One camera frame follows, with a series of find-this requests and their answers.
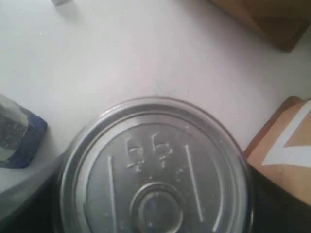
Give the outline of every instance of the silver can lid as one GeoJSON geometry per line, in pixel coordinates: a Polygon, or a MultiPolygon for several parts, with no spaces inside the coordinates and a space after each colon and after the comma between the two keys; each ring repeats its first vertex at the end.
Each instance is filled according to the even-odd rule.
{"type": "Polygon", "coordinates": [[[180,100],[104,112],[68,149],[60,189],[67,233],[243,233],[251,195],[227,131],[180,100]]]}

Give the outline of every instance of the white surface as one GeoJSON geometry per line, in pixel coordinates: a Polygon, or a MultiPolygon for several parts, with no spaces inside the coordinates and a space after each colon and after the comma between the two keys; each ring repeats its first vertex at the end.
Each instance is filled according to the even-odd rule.
{"type": "Polygon", "coordinates": [[[311,95],[311,30],[285,54],[205,0],[1,0],[0,29],[0,92],[50,126],[28,169],[0,169],[0,192],[120,101],[190,101],[244,149],[286,97],[311,95]]]}
{"type": "Polygon", "coordinates": [[[262,162],[262,165],[288,164],[311,168],[311,146],[285,146],[310,111],[311,100],[299,110],[283,133],[278,137],[262,162]]]}

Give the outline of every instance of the metal can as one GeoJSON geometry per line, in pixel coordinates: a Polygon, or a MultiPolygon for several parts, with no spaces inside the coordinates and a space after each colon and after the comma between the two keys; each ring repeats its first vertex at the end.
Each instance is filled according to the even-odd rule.
{"type": "Polygon", "coordinates": [[[59,184],[66,233],[247,233],[252,188],[217,120],[170,98],[121,103],[86,126],[59,184]]]}

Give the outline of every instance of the brown cardboard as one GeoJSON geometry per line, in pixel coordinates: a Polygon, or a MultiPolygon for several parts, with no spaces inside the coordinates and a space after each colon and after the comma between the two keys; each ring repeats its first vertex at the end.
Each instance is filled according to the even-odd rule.
{"type": "Polygon", "coordinates": [[[290,52],[311,23],[310,0],[209,0],[281,50],[290,52]]]}
{"type": "MultiPolygon", "coordinates": [[[[305,103],[306,101],[300,101],[279,115],[265,136],[262,137],[257,146],[250,152],[248,162],[278,186],[304,203],[311,205],[311,168],[287,164],[262,164],[272,146],[305,103]]],[[[311,111],[300,122],[295,132],[290,135],[290,139],[285,144],[285,147],[297,146],[311,146],[311,111]]]]}

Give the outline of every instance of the white table surface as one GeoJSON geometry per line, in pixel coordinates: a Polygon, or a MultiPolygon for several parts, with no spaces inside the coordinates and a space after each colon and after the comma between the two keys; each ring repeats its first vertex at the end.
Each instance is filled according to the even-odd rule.
{"type": "Polygon", "coordinates": [[[205,0],[1,0],[0,46],[0,92],[50,127],[29,168],[0,169],[0,192],[120,101],[190,101],[244,149],[288,96],[311,96],[311,30],[285,54],[205,0]]]}

